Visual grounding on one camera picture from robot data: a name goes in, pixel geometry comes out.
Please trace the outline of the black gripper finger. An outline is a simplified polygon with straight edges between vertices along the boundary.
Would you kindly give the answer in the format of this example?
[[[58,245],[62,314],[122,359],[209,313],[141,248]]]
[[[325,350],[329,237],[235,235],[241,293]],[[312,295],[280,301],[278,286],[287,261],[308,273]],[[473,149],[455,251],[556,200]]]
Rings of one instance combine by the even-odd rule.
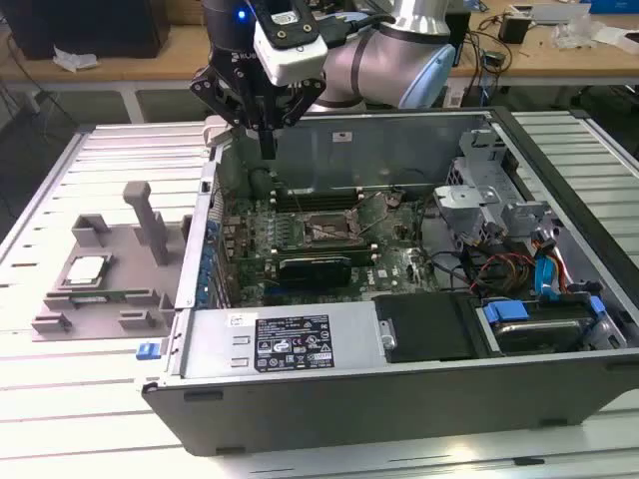
[[[196,73],[190,90],[232,127],[244,127],[253,133],[259,142],[262,158],[269,157],[269,130],[264,121],[264,111],[243,65],[231,66],[226,72],[208,65]]]
[[[293,126],[325,90],[324,79],[307,79],[268,94],[268,158],[276,157],[276,131]]]

